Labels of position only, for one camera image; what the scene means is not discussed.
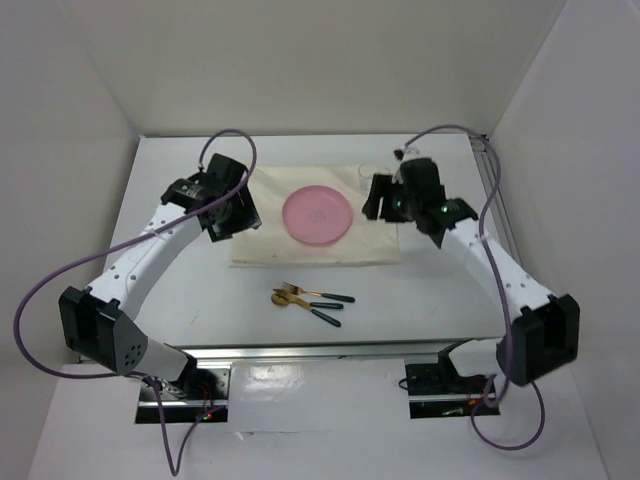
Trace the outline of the cream cloth placemat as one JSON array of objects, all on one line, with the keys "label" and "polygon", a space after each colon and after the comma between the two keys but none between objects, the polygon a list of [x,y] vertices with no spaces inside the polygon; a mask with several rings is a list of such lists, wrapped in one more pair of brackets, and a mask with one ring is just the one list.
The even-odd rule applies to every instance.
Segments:
[{"label": "cream cloth placemat", "polygon": [[[282,207],[286,199],[312,185],[335,189],[345,196],[354,213],[346,233],[328,246],[306,245],[285,229]],[[354,165],[259,167],[249,187],[262,225],[231,240],[231,263],[235,266],[351,267],[401,262],[397,227],[368,221],[361,213],[366,194]]]}]

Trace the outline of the clear drinking glass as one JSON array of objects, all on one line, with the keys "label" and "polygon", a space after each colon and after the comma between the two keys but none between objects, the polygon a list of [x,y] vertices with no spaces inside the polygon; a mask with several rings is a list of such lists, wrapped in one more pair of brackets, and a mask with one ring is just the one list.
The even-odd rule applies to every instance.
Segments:
[{"label": "clear drinking glass", "polygon": [[375,174],[388,175],[391,173],[388,167],[373,163],[361,163],[358,168],[359,187],[362,191],[368,192],[371,188]]}]

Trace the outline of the pink plate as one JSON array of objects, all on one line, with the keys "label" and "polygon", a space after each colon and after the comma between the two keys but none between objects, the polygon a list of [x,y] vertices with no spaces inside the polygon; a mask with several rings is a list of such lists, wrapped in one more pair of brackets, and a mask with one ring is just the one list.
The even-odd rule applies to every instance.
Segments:
[{"label": "pink plate", "polygon": [[351,227],[353,209],[337,190],[309,185],[289,195],[281,209],[286,232],[306,245],[325,246],[338,241]]}]

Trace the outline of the gold knife green handle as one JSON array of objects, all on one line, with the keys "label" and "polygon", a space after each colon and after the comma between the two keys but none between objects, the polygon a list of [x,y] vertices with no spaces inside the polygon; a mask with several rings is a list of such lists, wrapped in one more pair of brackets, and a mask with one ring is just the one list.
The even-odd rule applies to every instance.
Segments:
[{"label": "gold knife green handle", "polygon": [[[292,293],[290,293],[288,291],[281,290],[281,289],[274,289],[273,293],[284,294],[285,296],[289,296],[289,297],[295,296],[295,297],[299,298],[298,296],[296,296],[296,295],[294,295],[294,294],[292,294]],[[324,322],[332,325],[333,327],[336,327],[336,328],[341,328],[342,327],[342,323],[340,321],[338,321],[337,319],[331,317],[330,315],[322,313],[318,309],[311,308],[311,309],[305,309],[305,310],[310,312],[312,315],[322,319]]]}]

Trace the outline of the gold spoon green handle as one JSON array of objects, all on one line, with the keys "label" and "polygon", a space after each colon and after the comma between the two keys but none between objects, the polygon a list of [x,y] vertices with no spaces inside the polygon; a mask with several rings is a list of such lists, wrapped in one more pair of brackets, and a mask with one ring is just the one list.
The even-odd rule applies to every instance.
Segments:
[{"label": "gold spoon green handle", "polygon": [[342,310],[344,306],[341,303],[332,302],[306,302],[295,296],[285,296],[284,294],[273,293],[271,295],[271,301],[277,306],[287,306],[289,304],[295,304],[305,309],[326,309],[326,310]]}]

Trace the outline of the gold fork green handle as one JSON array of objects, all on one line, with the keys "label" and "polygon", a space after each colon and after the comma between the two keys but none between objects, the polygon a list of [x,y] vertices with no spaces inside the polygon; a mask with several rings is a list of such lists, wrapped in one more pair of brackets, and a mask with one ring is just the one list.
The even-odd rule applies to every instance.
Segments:
[{"label": "gold fork green handle", "polygon": [[312,290],[305,290],[300,286],[291,284],[291,283],[287,283],[287,282],[283,282],[281,284],[282,288],[292,294],[295,295],[311,295],[314,297],[320,297],[320,298],[326,298],[326,299],[330,299],[330,300],[336,300],[339,302],[344,302],[344,303],[354,303],[356,301],[356,299],[352,296],[347,296],[347,295],[342,295],[342,294],[335,294],[335,293],[327,293],[327,292],[319,292],[319,291],[312,291]]}]

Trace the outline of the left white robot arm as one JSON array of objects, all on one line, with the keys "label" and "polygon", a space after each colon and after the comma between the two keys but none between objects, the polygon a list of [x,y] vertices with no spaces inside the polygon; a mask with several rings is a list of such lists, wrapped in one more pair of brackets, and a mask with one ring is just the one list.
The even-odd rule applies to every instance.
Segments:
[{"label": "left white robot arm", "polygon": [[141,242],[126,248],[84,289],[69,287],[60,296],[67,347],[118,375],[155,377],[176,399],[203,392],[218,397],[214,373],[199,368],[185,351],[150,338],[135,320],[158,280],[201,233],[219,242],[260,227],[249,189],[239,184],[247,171],[242,163],[215,154],[206,170],[173,182]]}]

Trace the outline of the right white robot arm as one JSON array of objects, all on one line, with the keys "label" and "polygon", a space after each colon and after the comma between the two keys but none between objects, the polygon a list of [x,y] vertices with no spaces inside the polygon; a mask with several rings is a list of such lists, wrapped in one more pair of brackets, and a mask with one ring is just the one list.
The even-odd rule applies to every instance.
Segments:
[{"label": "right white robot arm", "polygon": [[441,388],[457,392],[471,377],[493,375],[523,387],[576,360],[577,301],[538,283],[484,230],[466,201],[447,197],[433,160],[413,158],[394,174],[374,174],[362,212],[372,221],[414,224],[460,262],[503,314],[502,338],[463,341],[440,352]]}]

